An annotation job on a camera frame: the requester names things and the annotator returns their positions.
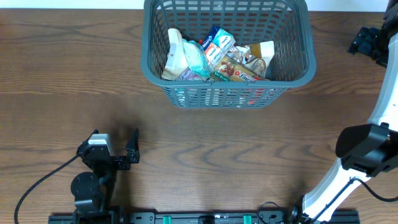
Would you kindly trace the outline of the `Kleenex tissue multipack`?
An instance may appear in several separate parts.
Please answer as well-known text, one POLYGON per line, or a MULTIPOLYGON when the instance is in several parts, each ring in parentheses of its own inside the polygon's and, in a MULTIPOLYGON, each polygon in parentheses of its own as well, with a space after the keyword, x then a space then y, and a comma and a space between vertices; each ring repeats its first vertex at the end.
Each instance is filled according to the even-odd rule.
MULTIPOLYGON (((230 47, 235 44, 235 39, 232 34, 225 31, 219 26, 213 26, 210 33, 206 38, 199 43, 205 52, 209 66, 211 67, 211 74, 215 71, 216 66, 226 56, 226 53, 230 47)), ((177 80, 191 81, 191 80, 203 80, 202 77, 194 74, 189 67, 186 71, 180 75, 177 80)))

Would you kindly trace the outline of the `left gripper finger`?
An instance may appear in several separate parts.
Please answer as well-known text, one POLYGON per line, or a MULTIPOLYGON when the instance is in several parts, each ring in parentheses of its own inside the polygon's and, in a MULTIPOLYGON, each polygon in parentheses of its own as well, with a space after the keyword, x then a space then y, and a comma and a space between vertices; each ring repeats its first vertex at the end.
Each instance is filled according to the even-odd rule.
POLYGON ((99 134, 99 131, 98 131, 97 129, 95 129, 95 130, 89 135, 89 137, 81 143, 81 145, 88 144, 88 141, 90 140, 90 138, 91 138, 92 135, 94 135, 94 134, 99 134))
POLYGON ((139 154, 139 130, 137 128, 133 131, 125 148, 128 154, 139 154))

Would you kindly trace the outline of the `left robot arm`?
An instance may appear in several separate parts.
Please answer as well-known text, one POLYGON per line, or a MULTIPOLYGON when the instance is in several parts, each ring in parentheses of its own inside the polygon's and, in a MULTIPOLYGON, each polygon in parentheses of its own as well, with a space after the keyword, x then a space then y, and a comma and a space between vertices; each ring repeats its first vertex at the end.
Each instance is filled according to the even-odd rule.
POLYGON ((124 208, 111 206, 110 201, 118 171, 139 163, 139 130, 135 129, 129 138, 125 156, 115 156, 110 135, 100 134, 97 129, 80 144, 76 155, 91 170, 72 180, 70 189, 76 207, 73 223, 129 223, 124 208))

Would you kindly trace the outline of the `beige snack bag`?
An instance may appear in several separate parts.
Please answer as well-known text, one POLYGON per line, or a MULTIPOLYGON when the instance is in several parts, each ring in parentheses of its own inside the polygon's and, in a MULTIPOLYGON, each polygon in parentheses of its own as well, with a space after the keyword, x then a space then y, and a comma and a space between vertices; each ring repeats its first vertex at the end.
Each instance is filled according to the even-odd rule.
POLYGON ((171 28, 168 30, 168 35, 170 48, 161 77, 166 80, 176 80, 188 68, 188 63, 185 58, 183 39, 180 31, 171 28))

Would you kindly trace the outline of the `teal packet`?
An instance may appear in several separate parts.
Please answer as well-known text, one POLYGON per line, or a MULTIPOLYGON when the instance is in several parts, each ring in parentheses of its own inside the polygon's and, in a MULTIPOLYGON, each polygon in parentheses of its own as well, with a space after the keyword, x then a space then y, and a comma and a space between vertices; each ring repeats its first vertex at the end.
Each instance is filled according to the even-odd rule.
POLYGON ((203 47, 194 40, 183 39, 183 50, 189 69, 196 75, 207 80, 211 67, 208 64, 203 47))

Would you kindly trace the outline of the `red spaghetti package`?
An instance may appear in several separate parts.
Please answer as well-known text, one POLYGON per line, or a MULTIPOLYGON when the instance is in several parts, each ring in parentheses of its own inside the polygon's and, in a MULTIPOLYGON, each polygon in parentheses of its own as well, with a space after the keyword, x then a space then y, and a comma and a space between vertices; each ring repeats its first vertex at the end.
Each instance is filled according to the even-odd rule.
POLYGON ((220 82, 254 82, 257 80, 265 80, 241 63, 229 58, 227 55, 216 66, 210 78, 220 82))

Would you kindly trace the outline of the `snack bag with barcode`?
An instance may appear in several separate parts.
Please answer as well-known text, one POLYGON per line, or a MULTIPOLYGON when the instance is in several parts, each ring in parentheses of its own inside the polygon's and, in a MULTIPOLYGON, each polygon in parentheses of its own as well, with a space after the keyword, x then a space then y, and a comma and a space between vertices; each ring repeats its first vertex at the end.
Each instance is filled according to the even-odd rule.
POLYGON ((251 70, 262 79, 266 78, 268 66, 275 55, 273 41, 260 42, 256 44, 242 45, 237 47, 240 56, 238 62, 251 70))

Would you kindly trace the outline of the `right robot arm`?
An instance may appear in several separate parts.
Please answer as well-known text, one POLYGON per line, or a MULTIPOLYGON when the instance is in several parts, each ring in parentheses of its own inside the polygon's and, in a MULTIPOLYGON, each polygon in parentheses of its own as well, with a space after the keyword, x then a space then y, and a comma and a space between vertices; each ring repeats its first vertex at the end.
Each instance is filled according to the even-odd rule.
POLYGON ((357 211, 337 209, 359 185, 382 202, 397 201, 366 184, 397 167, 397 1, 389 1, 382 27, 363 27, 348 52, 367 55, 386 68, 379 98, 367 124, 342 130, 336 161, 320 183, 285 213, 284 223, 359 223, 357 211))

